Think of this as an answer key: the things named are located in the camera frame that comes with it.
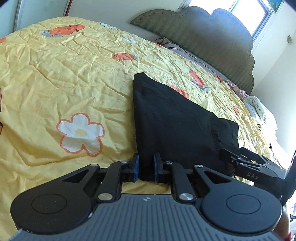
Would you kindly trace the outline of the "person right hand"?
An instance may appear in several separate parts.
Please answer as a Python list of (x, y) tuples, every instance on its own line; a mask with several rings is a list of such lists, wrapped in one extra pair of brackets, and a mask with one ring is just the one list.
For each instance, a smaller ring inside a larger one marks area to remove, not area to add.
[(292, 234), (290, 233), (290, 216), (287, 212), (287, 206), (282, 207), (282, 215), (277, 226), (273, 230), (283, 240), (291, 240)]

